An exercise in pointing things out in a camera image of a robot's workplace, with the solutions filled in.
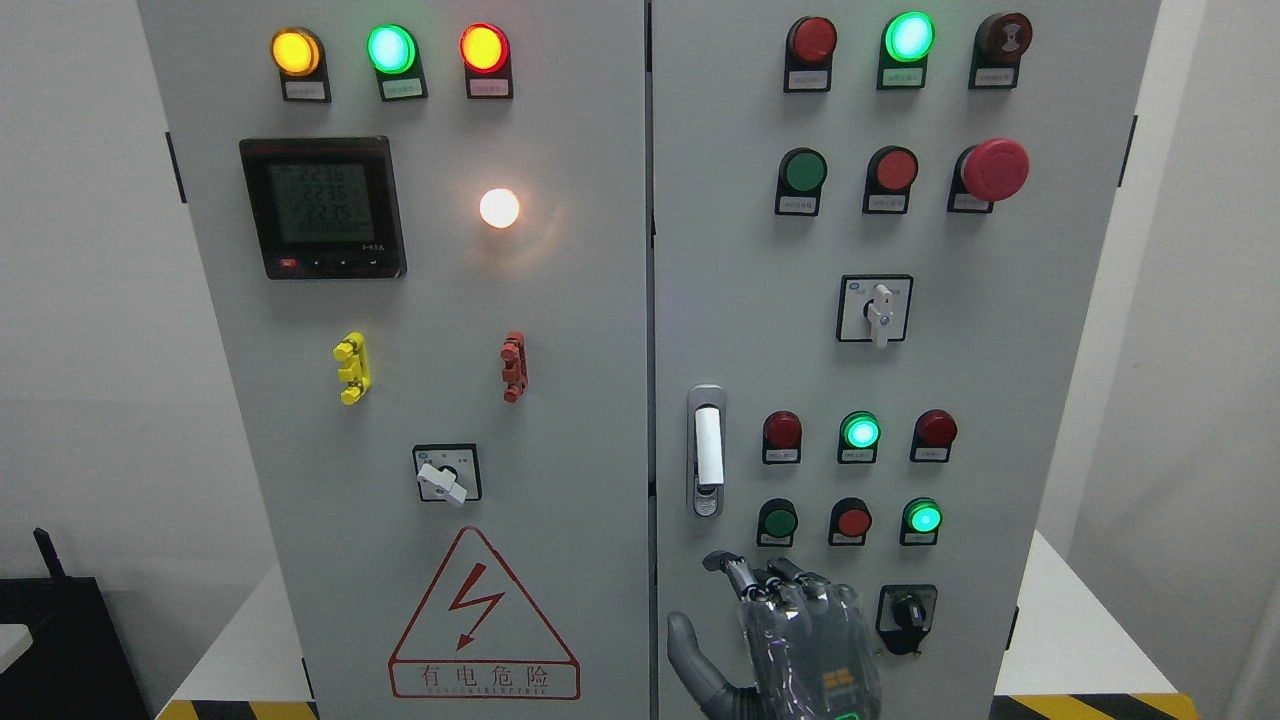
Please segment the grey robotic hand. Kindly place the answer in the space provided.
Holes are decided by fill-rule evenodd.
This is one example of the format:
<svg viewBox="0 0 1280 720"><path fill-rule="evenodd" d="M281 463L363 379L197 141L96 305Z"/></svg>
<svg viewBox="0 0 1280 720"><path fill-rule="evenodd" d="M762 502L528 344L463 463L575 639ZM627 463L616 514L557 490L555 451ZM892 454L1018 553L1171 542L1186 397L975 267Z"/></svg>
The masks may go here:
<svg viewBox="0 0 1280 720"><path fill-rule="evenodd" d="M851 585L805 571L786 557L750 568L718 550L703 561L722 571L739 602L754 685L727 682L707 659L689 616L667 616L667 657L709 719L878 719L881 679L869 624Z"/></svg>

